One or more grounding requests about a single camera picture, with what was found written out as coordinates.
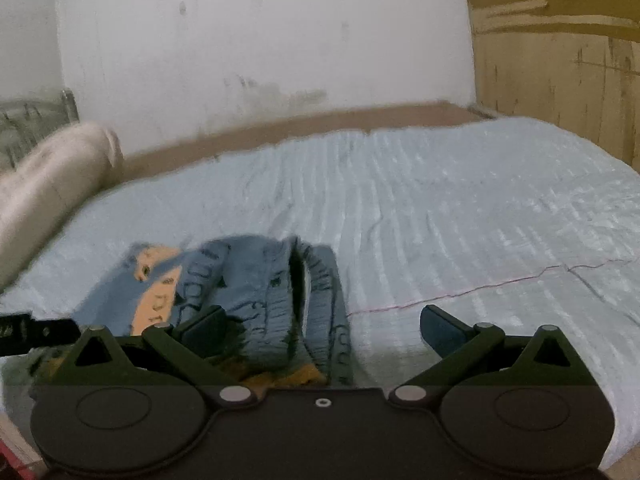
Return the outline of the blue patterned kids pants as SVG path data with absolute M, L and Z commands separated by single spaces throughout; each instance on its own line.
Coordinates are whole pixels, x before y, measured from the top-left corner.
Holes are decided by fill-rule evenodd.
M 180 344 L 250 387 L 354 381 L 334 251 L 296 236 L 135 244 L 71 317 L 115 336 L 169 323 Z

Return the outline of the light blue bed cover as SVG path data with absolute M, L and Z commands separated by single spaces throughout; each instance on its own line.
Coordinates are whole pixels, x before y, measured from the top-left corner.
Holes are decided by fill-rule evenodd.
M 330 246 L 352 311 L 408 304 L 639 255 L 639 177 L 545 122 L 332 132 L 223 154 L 119 185 L 83 206 L 1 296 L 3 312 L 64 316 L 134 243 L 296 235 Z M 511 334 L 560 326 L 611 403 L 613 465 L 639 442 L 639 263 L 552 271 L 434 302 Z M 423 306 L 350 318 L 360 382 L 389 387 L 434 362 Z

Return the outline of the cream rolled duvet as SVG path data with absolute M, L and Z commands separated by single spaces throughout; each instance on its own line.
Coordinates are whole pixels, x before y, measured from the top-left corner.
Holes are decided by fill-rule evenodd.
M 52 133 L 1 174 L 1 286 L 9 286 L 88 198 L 118 180 L 114 131 L 75 122 Z

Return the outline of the red thread on bed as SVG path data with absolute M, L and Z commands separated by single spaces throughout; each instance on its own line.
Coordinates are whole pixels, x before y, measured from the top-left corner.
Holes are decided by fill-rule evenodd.
M 517 278 L 510 278 L 510 280 L 504 280 L 504 281 L 495 282 L 495 283 L 486 283 L 483 285 L 478 285 L 475 287 L 458 290 L 457 292 L 447 292 L 446 294 L 441 294 L 441 295 L 430 297 L 430 298 L 422 298 L 413 302 L 409 302 L 408 304 L 394 304 L 393 306 L 380 307 L 376 309 L 352 311 L 347 315 L 347 318 L 356 318 L 356 316 L 367 315 L 367 314 L 386 313 L 386 312 L 392 312 L 397 310 L 407 310 L 414 307 L 426 306 L 427 304 L 434 304 L 434 302 L 439 300 L 451 300 L 451 299 L 457 299 L 457 298 L 469 296 L 469 295 L 475 294 L 476 292 L 481 292 L 482 290 L 491 290 L 491 289 L 497 289 L 504 286 L 514 285 L 514 284 L 537 281 L 540 278 L 542 278 L 544 274 L 547 274 L 552 271 L 570 272 L 570 271 L 575 271 L 579 269 L 598 270 L 603 268 L 604 266 L 608 266 L 609 264 L 631 264 L 636 262 L 639 262 L 639 256 L 635 256 L 632 259 L 622 259 L 622 258 L 606 259 L 600 263 L 593 263 L 593 264 L 576 263 L 576 264 L 572 264 L 571 266 L 568 266 L 567 264 L 559 264 L 559 263 L 552 264 L 552 266 L 545 266 L 542 270 L 540 270 L 536 274 L 518 276 Z

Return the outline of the metal ornate headboard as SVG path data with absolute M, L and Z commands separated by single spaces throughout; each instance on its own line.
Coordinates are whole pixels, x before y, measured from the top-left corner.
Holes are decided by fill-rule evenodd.
M 1 102 L 1 171 L 14 169 L 40 142 L 58 129 L 78 122 L 70 89 L 51 99 L 15 98 Z

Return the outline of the brown wooden bed frame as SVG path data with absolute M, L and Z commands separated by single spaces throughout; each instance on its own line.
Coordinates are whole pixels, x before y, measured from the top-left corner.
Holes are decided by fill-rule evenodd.
M 341 130 L 369 133 L 378 129 L 409 127 L 455 127 L 484 122 L 499 113 L 477 104 L 461 107 L 447 101 L 411 103 L 353 110 L 334 110 L 308 116 L 268 120 L 261 124 L 236 126 L 195 139 L 129 155 L 122 163 L 118 184 L 152 178 L 222 154 L 250 151 L 314 134 Z

